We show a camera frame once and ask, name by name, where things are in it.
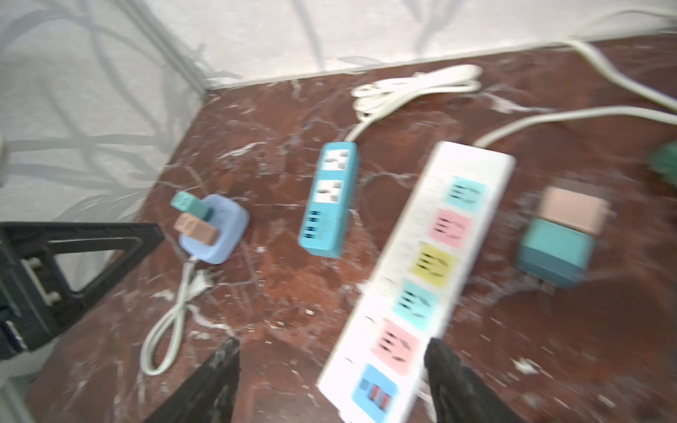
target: white power cord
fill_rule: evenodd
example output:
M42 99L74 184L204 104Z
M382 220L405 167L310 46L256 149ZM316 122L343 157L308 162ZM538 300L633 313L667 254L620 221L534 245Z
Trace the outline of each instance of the white power cord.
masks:
M610 16L616 16L626 13L644 13L656 16L666 16L666 17L677 17L677 12L670 10L660 10L651 7L630 7L627 9L621 9L614 12L611 12L606 15L597 16L589 21L587 21L583 26L579 28L575 33L580 30L589 27L591 24L596 23L602 19L608 18ZM623 75L608 59L602 52L592 44L586 43L584 41L578 40L563 40L559 41L561 44L568 45L573 47L578 51L592 67L597 70L603 77L615 83L619 87L627 89L637 95L640 95L652 102L659 104L663 107L666 107L674 112L677 112L677 99L670 97L656 89L648 87L646 85L640 84L637 81L634 81L627 76ZM635 116L639 118L645 118L649 120L655 120L656 122L668 123L671 125L677 125L677 115L659 112L657 110L632 107L632 106L607 106L607 107L596 107L582 110L573 110L571 112L560 112L560 113L550 113L550 114L541 114L537 116L529 116L527 118L522 118L516 120L513 123L509 123L503 127L495 129L488 134L483 135L478 138L477 141L473 143L475 147L487 148L493 142L498 141L503 137L520 131L526 127L536 125L538 123L546 122L563 122L565 120L575 120L575 119L588 119L588 118L597 118L602 116Z
M195 279L190 282L193 269L200 261L197 257L191 256L188 261L183 264L183 275L181 276L181 283L179 291L176 294L176 304L169 309L164 316L153 326L148 332L144 345L141 347L141 357L139 364L143 373L149 376L155 376L164 373L169 367L174 364L179 348L181 348L181 340L183 339L183 327L185 326L185 312L186 303L198 296L201 292L213 286L208 279L206 271L200 270ZM153 366L153 355L158 343L165 334L169 326L174 325L169 347L162 363L156 368Z
M416 97L434 93L470 93L481 88L477 80L482 68L462 64L416 73L410 78L382 79L375 83L353 88L351 95L357 99L353 109L359 123L343 141L355 141L369 125L388 116Z
M611 16L626 13L641 13L677 18L677 12L671 10L662 10L653 7L628 7L595 16L586 21L572 34L575 35L583 29ZM593 68L612 83L677 112L677 99L623 75L606 58L606 56L592 44L573 39L557 42L573 47L592 65ZM353 109L357 114L359 123L348 133L348 135L346 135L344 141L355 141L359 134L373 122L388 116L405 103L420 95L478 91L481 88L481 83L477 81L477 78L481 73L482 69L479 66L464 64L442 68L427 74L417 73L411 78L383 79L371 84L356 87L351 92L351 95L356 97L356 100L353 103ZM635 116L668 123L670 125L677 125L677 115L674 114L632 106L607 106L529 116L489 132L478 138L473 145L480 148L487 148L493 142L503 137L538 123L563 122L565 120L619 115Z

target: marble floor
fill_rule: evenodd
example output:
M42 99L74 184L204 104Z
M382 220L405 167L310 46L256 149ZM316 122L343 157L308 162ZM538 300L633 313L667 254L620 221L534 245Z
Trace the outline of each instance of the marble floor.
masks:
M621 71L677 95L676 41L600 46ZM345 251L308 255L297 230L322 144L355 124L351 88L457 63L482 66L483 89L416 99L364 132ZM434 144L471 143L528 114L611 104L656 108L564 49L212 92L141 209L140 221L157 222L166 242L64 336L29 407L44 423L141 422L237 336L233 422L339 422L314 384ZM677 193L646 166L676 137L675 127L615 117L532 127L492 146L517 166L444 341L527 421L677 420ZM612 213L585 283L551 296L513 261L554 177L607 187ZM177 190L232 198L251 222L232 257L211 268L217 286L192 301L175 365L147 377L141 344L172 306L187 256L172 228ZM537 374L520 373L520 358L537 363ZM428 421L420 403L410 421Z

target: power strip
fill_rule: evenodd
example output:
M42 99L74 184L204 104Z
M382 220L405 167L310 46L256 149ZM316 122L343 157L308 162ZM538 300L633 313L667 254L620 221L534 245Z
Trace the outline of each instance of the power strip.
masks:
M441 336L514 158L440 141L318 387L346 422L405 422L430 338Z
M355 143L327 143L322 148L299 231L299 245L310 254L333 259L341 255L358 168Z

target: blue power strip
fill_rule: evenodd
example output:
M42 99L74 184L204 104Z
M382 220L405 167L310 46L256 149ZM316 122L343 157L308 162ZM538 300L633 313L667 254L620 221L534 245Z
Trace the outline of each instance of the blue power strip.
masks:
M355 143L327 143L322 148L299 231L299 245L310 254L332 259L341 255L358 168Z

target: teal adapter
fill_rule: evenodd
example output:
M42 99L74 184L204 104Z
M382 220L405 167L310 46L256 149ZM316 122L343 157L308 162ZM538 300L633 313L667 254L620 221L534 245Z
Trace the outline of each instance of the teal adapter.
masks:
M355 143L333 142L322 148L299 231L299 245L310 254L332 259L341 255L358 168Z
M190 213L203 221L208 221L213 211L209 204L185 191L177 192L170 204L173 208Z
M569 289L583 277L593 249L593 237L535 219L522 239L517 269L559 288Z

